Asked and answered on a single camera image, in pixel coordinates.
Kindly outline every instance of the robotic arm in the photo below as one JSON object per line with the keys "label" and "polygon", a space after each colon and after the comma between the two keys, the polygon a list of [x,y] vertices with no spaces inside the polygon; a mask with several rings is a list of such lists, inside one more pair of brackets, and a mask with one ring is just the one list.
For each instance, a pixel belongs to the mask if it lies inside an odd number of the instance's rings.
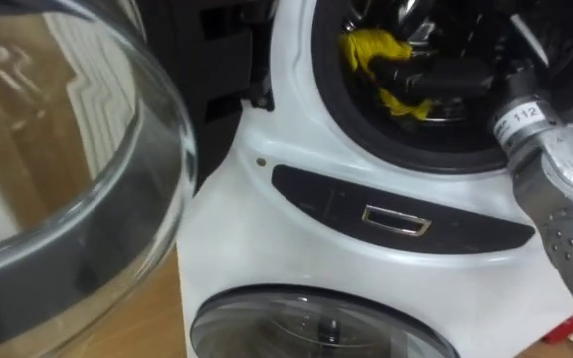
{"label": "robotic arm", "polygon": [[493,133],[508,156],[516,200],[573,294],[573,126],[537,93],[533,71],[510,75],[499,92]]}

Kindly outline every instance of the chrome handle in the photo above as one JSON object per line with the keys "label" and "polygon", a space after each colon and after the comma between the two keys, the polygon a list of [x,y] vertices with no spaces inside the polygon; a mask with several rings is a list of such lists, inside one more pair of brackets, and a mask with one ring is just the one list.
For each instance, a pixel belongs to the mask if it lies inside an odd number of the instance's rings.
{"label": "chrome handle", "polygon": [[372,205],[367,205],[364,209],[362,221],[379,229],[411,237],[424,235],[432,224],[428,219]]}

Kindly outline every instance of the yellow cloth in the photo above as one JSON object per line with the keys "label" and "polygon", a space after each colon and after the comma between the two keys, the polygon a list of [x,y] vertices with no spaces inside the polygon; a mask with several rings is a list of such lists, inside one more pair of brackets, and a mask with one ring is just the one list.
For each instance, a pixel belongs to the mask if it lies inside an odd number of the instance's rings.
{"label": "yellow cloth", "polygon": [[[392,60],[408,60],[413,52],[410,45],[395,40],[389,32],[381,29],[361,29],[342,34],[339,44],[351,69],[356,71],[361,68],[373,80],[375,74],[368,68],[368,63],[373,57],[383,56]],[[418,106],[408,106],[385,89],[379,89],[379,95],[393,116],[412,114],[417,119],[423,120],[430,112],[429,100],[424,100]]]}

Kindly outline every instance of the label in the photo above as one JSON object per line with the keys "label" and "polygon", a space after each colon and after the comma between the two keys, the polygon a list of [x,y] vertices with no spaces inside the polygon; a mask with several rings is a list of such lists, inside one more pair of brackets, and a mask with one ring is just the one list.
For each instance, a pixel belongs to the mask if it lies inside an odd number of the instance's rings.
{"label": "label", "polygon": [[535,102],[522,104],[504,115],[494,127],[494,136],[502,146],[524,127],[547,118],[541,108]]}

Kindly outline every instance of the door glass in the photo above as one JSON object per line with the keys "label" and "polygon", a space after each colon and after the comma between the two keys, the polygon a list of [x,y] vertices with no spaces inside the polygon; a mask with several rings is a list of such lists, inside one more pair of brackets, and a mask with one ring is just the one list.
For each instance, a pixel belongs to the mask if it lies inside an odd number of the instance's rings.
{"label": "door glass", "polygon": [[0,357],[114,306],[193,194],[185,107],[120,3],[0,1]]}
{"label": "door glass", "polygon": [[366,304],[308,293],[228,296],[201,309],[192,345],[199,358],[457,357],[430,328]]}

